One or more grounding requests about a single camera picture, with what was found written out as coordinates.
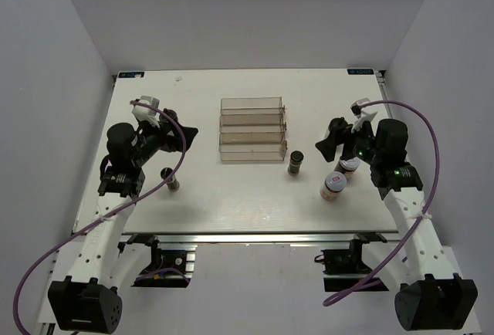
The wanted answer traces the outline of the white lid jar brown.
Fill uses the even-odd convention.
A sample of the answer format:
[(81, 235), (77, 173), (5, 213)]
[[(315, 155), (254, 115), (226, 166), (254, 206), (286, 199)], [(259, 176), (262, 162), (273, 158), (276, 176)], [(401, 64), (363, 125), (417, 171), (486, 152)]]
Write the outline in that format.
[(334, 170), (343, 174), (349, 181), (353, 177), (355, 171), (359, 168), (359, 166), (360, 159), (358, 157), (353, 157), (348, 160), (340, 158), (336, 163)]

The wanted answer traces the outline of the dark spice bottle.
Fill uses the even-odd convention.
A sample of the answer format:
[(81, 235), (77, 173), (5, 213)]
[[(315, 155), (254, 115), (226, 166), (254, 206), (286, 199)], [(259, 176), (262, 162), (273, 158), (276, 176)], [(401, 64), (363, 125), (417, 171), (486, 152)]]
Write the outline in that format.
[(160, 172), (161, 178), (166, 181), (167, 189), (171, 192), (176, 192), (180, 188), (180, 182), (174, 175), (173, 169), (170, 167), (164, 167)]

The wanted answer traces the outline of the black cap spice bottle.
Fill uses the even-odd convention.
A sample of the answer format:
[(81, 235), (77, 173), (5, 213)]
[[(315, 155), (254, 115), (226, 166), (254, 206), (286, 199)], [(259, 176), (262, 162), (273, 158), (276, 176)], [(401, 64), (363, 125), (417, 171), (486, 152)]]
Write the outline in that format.
[(304, 155), (301, 151), (293, 151), (290, 153), (289, 166), (287, 168), (287, 171), (290, 175), (292, 176), (298, 175), (303, 159), (304, 159)]

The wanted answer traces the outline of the white lid jar orange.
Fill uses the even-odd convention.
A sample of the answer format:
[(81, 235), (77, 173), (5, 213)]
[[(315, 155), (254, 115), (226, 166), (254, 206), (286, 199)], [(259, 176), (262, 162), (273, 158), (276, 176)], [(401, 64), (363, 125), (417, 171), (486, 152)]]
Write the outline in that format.
[(323, 199), (331, 201), (335, 199), (347, 186), (347, 179), (339, 171), (330, 172), (320, 189), (320, 195)]

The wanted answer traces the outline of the white bottle black cap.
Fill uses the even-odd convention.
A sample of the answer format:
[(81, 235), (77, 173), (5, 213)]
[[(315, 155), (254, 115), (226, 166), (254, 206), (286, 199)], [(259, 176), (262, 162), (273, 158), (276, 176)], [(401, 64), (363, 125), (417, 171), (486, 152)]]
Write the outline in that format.
[(178, 115), (174, 110), (164, 108), (163, 114), (160, 115), (160, 122), (171, 125), (170, 119), (172, 119), (175, 123), (178, 123)]

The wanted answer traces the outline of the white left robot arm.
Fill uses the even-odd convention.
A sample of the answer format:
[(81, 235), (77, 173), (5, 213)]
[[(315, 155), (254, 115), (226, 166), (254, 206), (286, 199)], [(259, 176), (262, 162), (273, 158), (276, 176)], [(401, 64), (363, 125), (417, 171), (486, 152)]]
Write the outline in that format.
[(61, 330), (112, 334), (123, 314), (123, 297), (139, 273), (156, 272), (163, 253), (153, 239), (121, 242), (144, 185), (143, 166), (158, 151), (187, 151), (198, 129), (141, 121), (114, 124), (107, 131), (108, 155), (100, 165), (95, 225), (61, 281), (52, 281), (48, 300)]

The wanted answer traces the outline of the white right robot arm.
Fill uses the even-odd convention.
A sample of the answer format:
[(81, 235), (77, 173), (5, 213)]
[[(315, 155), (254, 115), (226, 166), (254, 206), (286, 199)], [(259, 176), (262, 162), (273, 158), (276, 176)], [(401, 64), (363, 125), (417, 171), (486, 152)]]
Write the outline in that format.
[(408, 128), (395, 119), (349, 124), (344, 118), (330, 121), (326, 137), (316, 148), (333, 160), (341, 146), (341, 159), (354, 157), (370, 166), (373, 185), (390, 212), (400, 242), (389, 248), (382, 238), (364, 239), (348, 253), (350, 266), (370, 272), (348, 289), (333, 294), (324, 306), (338, 303), (355, 291), (374, 286), (378, 278), (394, 293), (394, 311), (401, 327), (415, 330), (460, 330), (478, 290), (473, 280), (463, 279), (445, 255), (426, 210), (423, 184), (407, 162)]

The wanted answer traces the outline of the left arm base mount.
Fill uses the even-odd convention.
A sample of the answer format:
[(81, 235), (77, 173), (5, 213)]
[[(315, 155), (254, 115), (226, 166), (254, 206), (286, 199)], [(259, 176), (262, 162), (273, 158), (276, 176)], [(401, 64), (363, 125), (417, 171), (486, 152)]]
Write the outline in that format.
[(145, 245), (150, 251), (149, 264), (134, 280), (132, 287), (187, 288), (193, 269), (192, 249), (172, 247), (161, 242), (157, 235), (134, 234), (124, 236), (118, 243), (119, 255), (129, 250), (129, 245)]

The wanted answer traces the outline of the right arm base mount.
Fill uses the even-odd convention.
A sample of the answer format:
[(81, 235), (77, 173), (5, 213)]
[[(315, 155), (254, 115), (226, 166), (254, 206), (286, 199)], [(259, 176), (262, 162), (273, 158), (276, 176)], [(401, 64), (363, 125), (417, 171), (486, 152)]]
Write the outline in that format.
[(372, 242), (386, 243), (387, 239), (376, 232), (357, 233), (344, 248), (320, 251), (313, 261), (323, 266), (326, 293), (349, 289), (371, 272), (371, 268), (362, 261), (362, 247)]

